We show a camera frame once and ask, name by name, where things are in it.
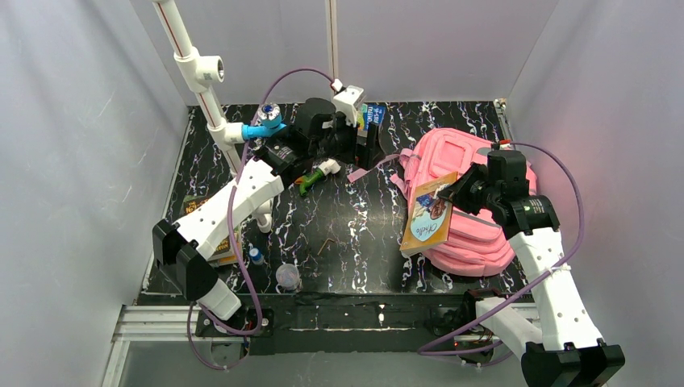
white wall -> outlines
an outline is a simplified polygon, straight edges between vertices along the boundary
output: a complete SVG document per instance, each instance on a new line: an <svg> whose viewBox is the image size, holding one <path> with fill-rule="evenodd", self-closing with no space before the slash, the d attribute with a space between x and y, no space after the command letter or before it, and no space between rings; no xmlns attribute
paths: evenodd
<svg viewBox="0 0 684 387"><path fill-rule="evenodd" d="M129 2L0 6L2 385L102 382L186 109Z"/></svg>
<svg viewBox="0 0 684 387"><path fill-rule="evenodd" d="M508 102L514 137L550 148L582 189L573 274L625 352L611 385L682 384L683 23L680 2L561 0ZM570 187L544 157L533 167L570 244Z"/></svg>
<svg viewBox="0 0 684 387"><path fill-rule="evenodd" d="M131 0L173 83L187 105L197 105L173 59L173 49L149 0ZM283 73L313 67L332 74L325 0L177 0L201 55L220 55L226 69L215 86L221 103L259 103ZM329 98L320 75L299 73L271 94L275 102Z"/></svg>
<svg viewBox="0 0 684 387"><path fill-rule="evenodd" d="M557 0L337 0L342 80L371 101L505 98Z"/></svg>

gray floor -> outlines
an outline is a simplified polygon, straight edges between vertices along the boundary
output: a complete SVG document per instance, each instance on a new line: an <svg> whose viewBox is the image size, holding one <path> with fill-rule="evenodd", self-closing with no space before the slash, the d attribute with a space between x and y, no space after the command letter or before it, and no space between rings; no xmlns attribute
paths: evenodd
<svg viewBox="0 0 684 387"><path fill-rule="evenodd" d="M203 343L200 352L208 356L208 348L208 343ZM215 350L217 362L226 355L227 351ZM414 353L298 353L250 357L226 373L200 364L187 342L131 343L121 386L189 385L516 387L526 384L515 357L478 371Z"/></svg>

backpack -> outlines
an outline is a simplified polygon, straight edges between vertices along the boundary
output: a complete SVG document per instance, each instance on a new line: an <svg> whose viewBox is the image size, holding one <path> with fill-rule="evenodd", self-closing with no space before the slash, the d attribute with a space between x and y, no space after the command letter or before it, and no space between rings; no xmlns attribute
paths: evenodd
<svg viewBox="0 0 684 387"><path fill-rule="evenodd" d="M395 174L391 180L412 203L417 186L453 171L465 173L472 163L486 164L490 149L490 141L475 135L450 128L433 129L415 149L401 151L399 162L404 167L404 178ZM536 194L536 175L530 168L527 179L531 194ZM447 242L423 254L436 268L467 277L499 274L515 257L502 228L494 223L488 210L474 216L455 207Z"/></svg>

red stripe on pipe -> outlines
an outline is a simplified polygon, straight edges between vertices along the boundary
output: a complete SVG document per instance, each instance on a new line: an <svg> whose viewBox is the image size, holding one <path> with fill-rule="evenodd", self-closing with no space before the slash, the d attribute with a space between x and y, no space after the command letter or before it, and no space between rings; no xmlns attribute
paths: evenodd
<svg viewBox="0 0 684 387"><path fill-rule="evenodd" d="M178 41L176 40L176 36L173 34L173 30L171 29L171 25L169 24L169 20L166 18L166 14L164 13L164 8L161 7L160 3L157 3L156 6L159 7L159 11L161 12L161 17L164 18L164 23L166 23L166 27L169 29L169 33L171 34L171 37L173 38L173 42L176 44L176 48L178 49L178 55L185 56L185 55L183 55L183 51L181 51L181 46L178 45Z"/></svg>
<svg viewBox="0 0 684 387"><path fill-rule="evenodd" d="M206 105L206 101L204 100L204 97L198 93L199 97L202 99L202 104L204 105L204 110L206 110L206 115L209 116L209 120L211 121L211 126L216 127L216 124L214 123L214 119L211 117L211 112L209 111L209 107Z"/></svg>

marble tabletop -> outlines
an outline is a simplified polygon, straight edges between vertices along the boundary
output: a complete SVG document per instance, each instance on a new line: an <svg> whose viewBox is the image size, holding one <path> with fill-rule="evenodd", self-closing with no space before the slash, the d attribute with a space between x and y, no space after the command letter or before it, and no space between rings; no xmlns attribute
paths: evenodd
<svg viewBox="0 0 684 387"><path fill-rule="evenodd" d="M453 127L484 139L498 140L503 132L493 102L390 102L381 127L381 145L387 153L413 148L421 136L435 127ZM256 105L225 106L231 122L248 123ZM281 105L289 122L297 104ZM185 147L173 183L166 218L181 215L187 196L210 196L230 181L227 162L214 145L202 112L191 107ZM492 277L459 277L434 268L418 254L410 259L399 253L399 241L406 223L407 202L390 182L403 170L393 160L372 170L354 183L346 176L355 168L344 166L340 173L316 183L301 198L296 186L275 199L273 232L261 234L256 221L243 223L244 247L259 248L266 257L261 266L248 265L259 293L280 293L276 269L295 264L302 289L318 293L456 293L467 289L497 287L515 292L527 284L522 268L514 260L501 274ZM328 243L319 254L326 239ZM217 269L236 293L247 293L237 265ZM152 266L148 294L178 293Z"/></svg>

